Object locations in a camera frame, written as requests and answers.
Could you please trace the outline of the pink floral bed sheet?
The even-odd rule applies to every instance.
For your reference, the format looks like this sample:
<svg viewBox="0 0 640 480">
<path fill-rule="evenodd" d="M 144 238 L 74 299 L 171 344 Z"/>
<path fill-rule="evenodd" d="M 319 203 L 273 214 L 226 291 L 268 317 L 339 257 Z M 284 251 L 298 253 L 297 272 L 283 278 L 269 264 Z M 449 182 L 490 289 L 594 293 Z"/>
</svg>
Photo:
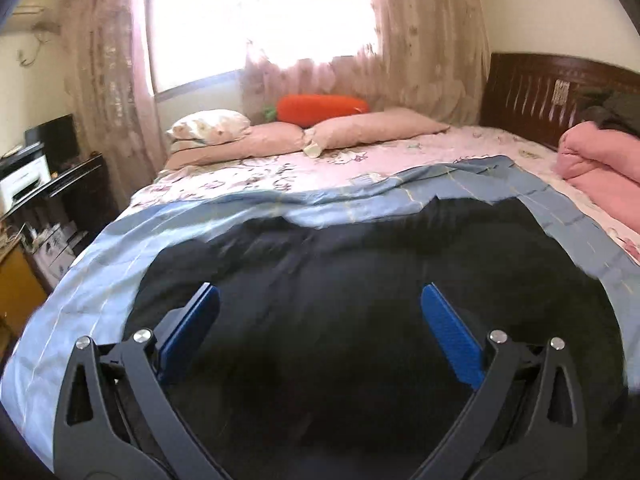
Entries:
<svg viewBox="0 0 640 480">
<path fill-rule="evenodd" d="M 204 200 L 224 194 L 258 190 L 306 192 L 322 188 L 346 188 L 378 182 L 398 172 L 434 164 L 450 164 L 471 158 L 504 155 L 567 196 L 577 208 L 605 230 L 631 256 L 639 258 L 639 235 L 610 217 L 584 193 L 553 171 L 556 155 L 548 148 L 500 129 L 467 126 L 445 132 L 421 134 L 352 148 L 325 151 L 317 158 L 303 150 L 291 154 L 244 158 L 208 166 L 164 169 L 155 181 L 135 192 L 126 208 L 133 214 L 146 207 Z"/>
</svg>

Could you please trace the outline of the dark wooden headboard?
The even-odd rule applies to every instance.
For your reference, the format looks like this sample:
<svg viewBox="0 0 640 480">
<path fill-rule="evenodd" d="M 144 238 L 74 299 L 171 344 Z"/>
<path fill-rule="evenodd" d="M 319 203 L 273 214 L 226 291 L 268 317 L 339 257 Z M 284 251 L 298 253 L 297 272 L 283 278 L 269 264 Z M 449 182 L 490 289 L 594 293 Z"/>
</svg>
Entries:
<svg viewBox="0 0 640 480">
<path fill-rule="evenodd" d="M 577 122 L 584 89 L 637 93 L 639 75 L 611 64 L 543 53 L 491 55 L 480 125 L 555 150 Z"/>
</svg>

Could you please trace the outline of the pink lace curtain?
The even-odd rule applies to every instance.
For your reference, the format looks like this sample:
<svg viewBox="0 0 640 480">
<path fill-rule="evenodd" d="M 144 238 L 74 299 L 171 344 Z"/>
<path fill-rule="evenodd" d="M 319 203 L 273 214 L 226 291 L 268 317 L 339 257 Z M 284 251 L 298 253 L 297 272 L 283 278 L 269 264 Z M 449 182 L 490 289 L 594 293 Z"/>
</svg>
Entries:
<svg viewBox="0 0 640 480">
<path fill-rule="evenodd" d="M 222 77 L 252 126 L 288 94 L 354 96 L 464 125 L 480 112 L 490 52 L 480 0 L 62 0 L 81 148 L 106 160 L 119 207 L 173 141 L 160 94 Z"/>
</svg>

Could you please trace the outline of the pink pillow right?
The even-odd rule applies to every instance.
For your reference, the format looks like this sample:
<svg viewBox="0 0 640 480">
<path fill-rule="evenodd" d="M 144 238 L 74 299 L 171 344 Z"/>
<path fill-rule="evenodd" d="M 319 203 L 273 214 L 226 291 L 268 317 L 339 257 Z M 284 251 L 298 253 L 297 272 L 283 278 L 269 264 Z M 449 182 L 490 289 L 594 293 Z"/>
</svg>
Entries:
<svg viewBox="0 0 640 480">
<path fill-rule="evenodd" d="M 406 140 L 448 129 L 448 125 L 414 110 L 390 108 L 382 112 L 335 117 L 319 122 L 305 130 L 303 152 L 311 158 L 317 158 L 325 151 Z"/>
</svg>

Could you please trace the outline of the black computer monitor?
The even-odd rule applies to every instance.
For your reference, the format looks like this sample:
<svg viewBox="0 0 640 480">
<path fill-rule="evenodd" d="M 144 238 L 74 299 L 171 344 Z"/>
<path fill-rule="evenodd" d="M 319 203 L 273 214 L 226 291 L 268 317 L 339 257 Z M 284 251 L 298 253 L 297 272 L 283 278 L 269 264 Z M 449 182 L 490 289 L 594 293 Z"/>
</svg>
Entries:
<svg viewBox="0 0 640 480">
<path fill-rule="evenodd" d="M 57 174 L 70 168 L 80 156 L 72 114 L 26 130 L 25 142 L 27 145 L 41 143 L 50 171 Z"/>
</svg>

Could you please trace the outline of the black desk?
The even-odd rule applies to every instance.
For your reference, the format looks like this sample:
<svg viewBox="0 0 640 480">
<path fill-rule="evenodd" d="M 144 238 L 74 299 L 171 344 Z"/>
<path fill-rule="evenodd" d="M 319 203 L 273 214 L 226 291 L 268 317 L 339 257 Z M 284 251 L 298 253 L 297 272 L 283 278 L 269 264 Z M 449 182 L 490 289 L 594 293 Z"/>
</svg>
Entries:
<svg viewBox="0 0 640 480">
<path fill-rule="evenodd" d="M 2 214 L 1 224 L 23 234 L 27 228 L 41 233 L 71 226 L 75 229 L 70 236 L 72 253 L 78 256 L 119 213 L 105 158 L 94 152 L 85 162 L 29 192 Z"/>
</svg>

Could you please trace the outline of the wooden cabinet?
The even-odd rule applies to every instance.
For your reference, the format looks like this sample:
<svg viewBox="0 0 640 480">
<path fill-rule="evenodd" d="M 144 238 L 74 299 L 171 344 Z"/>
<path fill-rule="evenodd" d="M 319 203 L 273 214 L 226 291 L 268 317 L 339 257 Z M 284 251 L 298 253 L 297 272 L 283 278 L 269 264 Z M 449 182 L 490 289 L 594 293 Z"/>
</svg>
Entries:
<svg viewBox="0 0 640 480">
<path fill-rule="evenodd" d="M 1 252 L 0 311 L 1 319 L 11 333 L 20 338 L 25 326 L 47 299 L 25 255 L 22 243 L 17 240 Z"/>
</svg>

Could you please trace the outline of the white printer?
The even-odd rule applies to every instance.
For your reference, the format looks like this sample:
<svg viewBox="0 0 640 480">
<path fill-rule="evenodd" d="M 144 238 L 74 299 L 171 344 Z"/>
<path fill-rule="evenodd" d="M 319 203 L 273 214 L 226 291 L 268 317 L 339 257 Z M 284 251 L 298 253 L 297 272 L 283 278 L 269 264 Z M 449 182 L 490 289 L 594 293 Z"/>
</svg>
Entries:
<svg viewBox="0 0 640 480">
<path fill-rule="evenodd" d="M 30 192 L 51 181 L 46 156 L 41 155 L 21 164 L 17 169 L 1 178 L 1 213 L 5 214 Z"/>
</svg>

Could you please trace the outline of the black puffer jacket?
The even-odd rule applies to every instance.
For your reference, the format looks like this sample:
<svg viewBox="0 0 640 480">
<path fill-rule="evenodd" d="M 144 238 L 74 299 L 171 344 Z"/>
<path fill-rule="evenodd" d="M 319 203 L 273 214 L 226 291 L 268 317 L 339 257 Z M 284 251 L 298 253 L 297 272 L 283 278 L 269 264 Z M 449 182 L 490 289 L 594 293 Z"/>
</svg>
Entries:
<svg viewBox="0 0 640 480">
<path fill-rule="evenodd" d="M 588 457 L 612 445 L 627 393 L 601 283 L 515 198 L 431 200 L 407 217 L 307 228 L 255 219 L 162 250 L 124 332 L 201 284 L 221 310 L 168 398 L 235 479 L 405 479 L 468 402 L 420 308 L 435 285 L 484 334 L 568 345 Z"/>
</svg>

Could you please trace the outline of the long pink pillow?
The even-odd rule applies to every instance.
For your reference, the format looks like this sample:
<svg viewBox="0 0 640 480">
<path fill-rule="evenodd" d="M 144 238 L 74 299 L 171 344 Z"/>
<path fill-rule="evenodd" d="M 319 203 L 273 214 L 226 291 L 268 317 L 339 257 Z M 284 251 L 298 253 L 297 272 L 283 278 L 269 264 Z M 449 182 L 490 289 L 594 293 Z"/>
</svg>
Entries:
<svg viewBox="0 0 640 480">
<path fill-rule="evenodd" d="M 208 166 L 217 162 L 256 157 L 268 157 L 299 152 L 305 145 L 305 133 L 299 126 L 287 122 L 270 122 L 248 128 L 241 139 L 204 148 L 189 148 L 169 156 L 166 170 L 186 166 Z"/>
</svg>

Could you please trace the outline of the orange carrot plush pillow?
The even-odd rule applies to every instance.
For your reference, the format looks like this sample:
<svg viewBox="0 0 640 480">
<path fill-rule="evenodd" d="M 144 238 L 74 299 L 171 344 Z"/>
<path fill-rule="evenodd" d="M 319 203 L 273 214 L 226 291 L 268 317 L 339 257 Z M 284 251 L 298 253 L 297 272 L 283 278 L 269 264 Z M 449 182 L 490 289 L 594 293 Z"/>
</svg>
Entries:
<svg viewBox="0 0 640 480">
<path fill-rule="evenodd" d="M 328 94 L 288 94 L 275 106 L 266 107 L 266 122 L 288 122 L 309 128 L 325 120 L 370 112 L 369 104 L 354 96 Z"/>
</svg>

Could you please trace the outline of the floral white pillow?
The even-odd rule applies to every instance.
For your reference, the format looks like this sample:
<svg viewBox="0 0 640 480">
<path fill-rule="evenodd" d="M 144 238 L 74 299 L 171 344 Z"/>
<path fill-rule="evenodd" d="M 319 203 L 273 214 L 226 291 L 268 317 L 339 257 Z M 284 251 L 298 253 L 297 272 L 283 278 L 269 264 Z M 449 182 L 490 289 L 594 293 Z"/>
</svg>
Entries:
<svg viewBox="0 0 640 480">
<path fill-rule="evenodd" d="M 235 110 L 201 110 L 178 119 L 167 134 L 173 141 L 219 145 L 239 140 L 250 120 Z"/>
</svg>

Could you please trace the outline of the blue checked quilt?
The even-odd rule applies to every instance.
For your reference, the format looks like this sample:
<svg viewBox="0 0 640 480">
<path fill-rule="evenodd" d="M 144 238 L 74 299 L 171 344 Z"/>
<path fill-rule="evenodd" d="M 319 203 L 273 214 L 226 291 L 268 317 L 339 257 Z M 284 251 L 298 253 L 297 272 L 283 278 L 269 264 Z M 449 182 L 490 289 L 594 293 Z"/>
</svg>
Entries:
<svg viewBox="0 0 640 480">
<path fill-rule="evenodd" d="M 165 247 L 209 240 L 251 218 L 330 226 L 410 214 L 434 197 L 515 197 L 526 205 L 578 266 L 600 278 L 622 329 L 629 385 L 638 387 L 638 263 L 566 194 L 512 159 L 494 156 L 411 168 L 378 182 L 360 179 L 347 188 L 225 192 L 211 200 L 154 205 L 112 222 L 32 315 L 6 364 L 1 402 L 18 440 L 39 466 L 51 466 L 58 393 L 75 341 L 89 336 L 104 344 L 122 334 L 142 276 Z"/>
</svg>

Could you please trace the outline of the folded pink blanket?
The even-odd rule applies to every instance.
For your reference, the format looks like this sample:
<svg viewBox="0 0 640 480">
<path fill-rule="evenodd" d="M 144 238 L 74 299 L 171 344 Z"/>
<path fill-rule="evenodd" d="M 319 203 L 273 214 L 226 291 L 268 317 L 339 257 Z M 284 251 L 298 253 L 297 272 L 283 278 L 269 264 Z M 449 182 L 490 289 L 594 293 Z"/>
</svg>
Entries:
<svg viewBox="0 0 640 480">
<path fill-rule="evenodd" d="M 582 122 L 559 140 L 554 171 L 590 200 L 639 232 L 639 139 Z"/>
</svg>

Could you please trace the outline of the white air conditioner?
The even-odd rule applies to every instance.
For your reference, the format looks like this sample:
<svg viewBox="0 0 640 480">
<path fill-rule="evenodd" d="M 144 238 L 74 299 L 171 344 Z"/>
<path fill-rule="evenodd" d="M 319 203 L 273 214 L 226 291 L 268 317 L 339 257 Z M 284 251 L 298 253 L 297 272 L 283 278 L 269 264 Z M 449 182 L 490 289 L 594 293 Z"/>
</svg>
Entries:
<svg viewBox="0 0 640 480">
<path fill-rule="evenodd" d="M 17 6 L 2 26 L 2 35 L 48 32 L 58 35 L 61 26 L 53 10 L 46 6 Z"/>
</svg>

